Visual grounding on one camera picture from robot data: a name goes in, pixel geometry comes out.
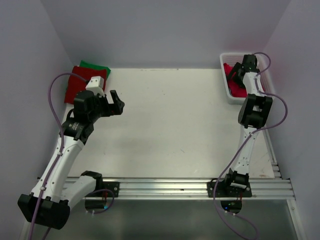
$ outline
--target white container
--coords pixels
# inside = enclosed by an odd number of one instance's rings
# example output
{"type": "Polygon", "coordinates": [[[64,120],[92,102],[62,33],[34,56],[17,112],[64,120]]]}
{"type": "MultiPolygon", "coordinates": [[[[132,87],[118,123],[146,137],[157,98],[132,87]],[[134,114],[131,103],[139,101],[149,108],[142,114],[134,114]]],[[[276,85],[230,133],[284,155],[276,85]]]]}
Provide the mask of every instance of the white container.
{"type": "MultiPolygon", "coordinates": [[[[224,64],[228,64],[230,66],[234,66],[237,62],[242,63],[242,60],[244,58],[244,55],[246,54],[252,54],[250,52],[228,52],[228,53],[222,53],[220,55],[220,63],[221,63],[221,70],[222,70],[222,75],[223,75],[223,81],[224,81],[224,87],[226,91],[226,96],[227,96],[227,101],[229,104],[239,104],[242,105],[245,101],[244,97],[234,97],[230,94],[228,83],[227,83],[227,76],[225,74],[225,68],[224,64]]],[[[257,54],[256,55],[257,61],[258,61],[258,67],[260,71],[265,69],[268,66],[268,59],[261,55],[257,54]]],[[[271,76],[269,71],[265,71],[261,74],[260,77],[261,84],[264,87],[265,91],[267,93],[274,93],[274,88],[272,85],[271,81],[271,76]]]]}

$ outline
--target gray wall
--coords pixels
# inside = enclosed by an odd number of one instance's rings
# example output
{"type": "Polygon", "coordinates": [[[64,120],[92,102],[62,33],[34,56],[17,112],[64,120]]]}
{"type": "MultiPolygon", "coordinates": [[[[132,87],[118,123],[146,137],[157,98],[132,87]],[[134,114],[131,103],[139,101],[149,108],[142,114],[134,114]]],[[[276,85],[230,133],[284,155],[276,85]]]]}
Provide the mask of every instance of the gray wall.
{"type": "MultiPolygon", "coordinates": [[[[320,234],[319,11],[319,0],[292,0],[264,49],[273,60],[274,87],[289,107],[287,120],[270,136],[310,239],[320,234]]],[[[276,102],[271,122],[282,115],[283,106],[276,102]]]]}
{"type": "Polygon", "coordinates": [[[262,50],[290,0],[42,0],[73,64],[219,68],[262,50]]]}
{"type": "MultiPolygon", "coordinates": [[[[24,222],[18,198],[43,173],[58,136],[47,89],[72,66],[39,0],[1,1],[0,30],[0,239],[15,240],[24,222]]],[[[53,90],[60,115],[66,81],[53,90]]]]}

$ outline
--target purple cable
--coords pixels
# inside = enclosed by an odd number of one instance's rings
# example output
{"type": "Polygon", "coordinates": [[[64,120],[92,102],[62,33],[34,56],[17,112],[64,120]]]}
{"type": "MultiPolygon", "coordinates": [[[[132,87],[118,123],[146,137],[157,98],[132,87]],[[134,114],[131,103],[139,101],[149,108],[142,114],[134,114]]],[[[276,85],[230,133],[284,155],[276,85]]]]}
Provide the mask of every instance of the purple cable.
{"type": "Polygon", "coordinates": [[[242,219],[242,220],[245,220],[246,222],[248,222],[248,223],[254,228],[254,230],[255,230],[255,236],[254,236],[254,238],[249,238],[249,237],[246,237],[246,236],[242,235],[240,231],[238,231],[237,229],[235,229],[230,223],[227,222],[227,220],[225,219],[225,217],[224,217],[224,215],[223,215],[223,213],[222,213],[223,209],[218,206],[217,201],[216,201],[216,190],[217,190],[218,183],[219,183],[222,175],[228,170],[228,168],[231,166],[231,164],[236,160],[236,157],[237,157],[238,154],[241,152],[241,150],[243,149],[243,147],[246,145],[246,143],[247,143],[248,140],[252,137],[253,134],[255,134],[255,133],[259,132],[259,131],[262,131],[262,130],[272,129],[272,128],[275,128],[275,127],[279,126],[280,124],[282,124],[282,123],[285,121],[285,119],[286,119],[287,116],[288,116],[288,106],[287,106],[286,101],[285,101],[282,97],[280,97],[280,96],[278,96],[278,95],[276,95],[276,94],[273,94],[273,93],[262,92],[262,91],[259,90],[257,76],[259,76],[260,74],[262,74],[263,72],[265,72],[265,71],[270,67],[270,65],[271,65],[271,59],[270,59],[270,57],[269,57],[266,53],[264,53],[264,52],[256,52],[256,53],[254,53],[254,55],[256,55],[256,54],[265,55],[265,56],[269,59],[269,65],[268,65],[264,70],[262,70],[261,72],[257,73],[256,76],[255,76],[255,78],[254,78],[254,82],[255,82],[256,89],[258,90],[258,92],[259,92],[260,94],[265,94],[265,95],[273,96],[273,97],[276,97],[276,98],[278,98],[279,100],[281,100],[281,102],[283,103],[284,108],[285,108],[284,116],[283,116],[282,120],[279,121],[278,123],[276,123],[276,124],[274,124],[274,125],[272,125],[272,126],[269,126],[269,127],[263,127],[263,128],[254,130],[254,131],[246,138],[246,140],[243,142],[243,144],[242,144],[242,145],[239,147],[239,149],[236,151],[236,153],[235,153],[234,157],[232,158],[232,160],[230,161],[230,163],[226,166],[226,168],[222,171],[222,173],[220,174],[220,176],[217,178],[217,180],[216,180],[216,182],[215,182],[215,184],[214,184],[214,188],[213,188],[213,203],[214,203],[214,207],[215,207],[215,209],[216,209],[219,217],[220,217],[221,220],[224,222],[224,224],[227,225],[235,234],[237,234],[239,237],[241,237],[241,238],[243,238],[243,239],[246,239],[246,240],[257,240],[257,239],[260,237],[259,230],[258,230],[258,228],[256,227],[256,225],[255,225],[253,222],[251,222],[249,219],[247,219],[246,217],[241,216],[241,215],[239,215],[239,214],[236,214],[235,216],[238,217],[238,218],[240,218],[240,219],[242,219]]]}
{"type": "Polygon", "coordinates": [[[95,215],[95,214],[102,214],[102,213],[104,213],[104,212],[107,211],[109,208],[111,208],[112,204],[114,204],[114,201],[115,201],[115,194],[114,194],[111,190],[109,190],[109,189],[96,190],[96,191],[93,191],[93,192],[89,193],[89,195],[90,195],[90,194],[101,193],[101,192],[110,193],[110,194],[112,195],[112,200],[111,200],[111,202],[110,202],[110,204],[109,204],[109,206],[108,206],[107,208],[105,208],[105,209],[103,209],[103,210],[101,210],[101,211],[91,212],[91,213],[93,213],[94,215],[95,215]]]}
{"type": "MultiPolygon", "coordinates": [[[[51,89],[52,89],[52,86],[54,84],[54,82],[62,77],[62,76],[65,76],[65,75],[71,75],[71,76],[75,76],[79,79],[81,79],[82,81],[84,82],[87,82],[87,80],[85,80],[82,76],[79,76],[75,73],[72,73],[72,72],[66,72],[66,73],[62,73],[58,76],[55,77],[55,79],[53,79],[52,83],[50,84],[49,86],[49,89],[48,89],[48,102],[49,102],[49,106],[50,106],[50,109],[52,111],[52,114],[54,116],[54,119],[59,127],[59,131],[60,131],[60,136],[61,136],[61,145],[60,145],[60,149],[59,149],[59,154],[57,154],[57,156],[55,157],[55,160],[53,162],[53,164],[51,165],[49,171],[47,172],[44,180],[43,180],[43,184],[42,184],[42,187],[46,187],[46,184],[47,184],[47,181],[52,173],[52,171],[54,170],[59,158],[60,158],[60,155],[62,154],[62,151],[64,149],[64,146],[65,146],[65,136],[64,136],[64,131],[62,129],[62,126],[61,126],[61,122],[56,114],[56,111],[54,109],[54,106],[52,104],[52,100],[51,100],[51,89]]],[[[41,202],[41,199],[42,199],[42,196],[44,194],[44,190],[41,190],[40,193],[39,193],[39,196],[38,196],[38,200],[36,201],[36,205],[35,205],[35,208],[34,208],[34,212],[33,212],[33,216],[32,216],[32,220],[31,220],[31,226],[30,226],[30,231],[29,231],[29,236],[28,236],[28,240],[32,240],[32,235],[34,233],[34,228],[35,228],[35,223],[36,223],[36,217],[37,217],[37,213],[38,213],[38,210],[39,210],[39,206],[40,206],[40,202],[41,202]]],[[[47,230],[46,232],[46,235],[44,237],[46,237],[49,233],[49,229],[47,230]]]]}

